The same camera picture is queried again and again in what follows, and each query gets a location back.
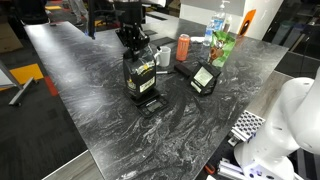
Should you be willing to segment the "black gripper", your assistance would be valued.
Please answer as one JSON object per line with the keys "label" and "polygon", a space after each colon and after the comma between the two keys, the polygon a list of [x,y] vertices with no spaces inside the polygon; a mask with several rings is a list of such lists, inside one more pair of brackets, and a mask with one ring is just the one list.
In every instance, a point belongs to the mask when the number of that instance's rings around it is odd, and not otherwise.
{"label": "black gripper", "polygon": [[140,50],[145,48],[150,42],[150,38],[142,30],[142,27],[135,23],[133,25],[122,23],[116,30],[116,34],[121,43],[132,51],[133,61],[139,59]]}

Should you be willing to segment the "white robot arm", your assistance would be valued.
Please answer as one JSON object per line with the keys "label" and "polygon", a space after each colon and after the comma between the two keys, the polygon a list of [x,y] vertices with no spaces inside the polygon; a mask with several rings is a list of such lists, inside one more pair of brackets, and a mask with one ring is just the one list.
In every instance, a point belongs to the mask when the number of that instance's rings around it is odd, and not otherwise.
{"label": "white robot arm", "polygon": [[120,23],[116,31],[121,43],[128,48],[123,54],[125,59],[136,61],[139,53],[148,46],[150,38],[143,32],[142,22],[145,17],[143,4],[164,7],[166,0],[112,0],[110,7],[97,7],[97,0],[88,0],[87,34],[95,38],[94,21],[98,13],[110,13]]}

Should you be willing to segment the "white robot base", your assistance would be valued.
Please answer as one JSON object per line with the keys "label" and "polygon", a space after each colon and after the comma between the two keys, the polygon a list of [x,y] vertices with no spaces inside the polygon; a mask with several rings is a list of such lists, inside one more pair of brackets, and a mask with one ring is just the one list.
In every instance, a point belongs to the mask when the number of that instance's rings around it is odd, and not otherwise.
{"label": "white robot base", "polygon": [[320,154],[320,68],[314,79],[288,80],[267,120],[234,157],[247,180],[294,180],[288,155],[299,148]]}

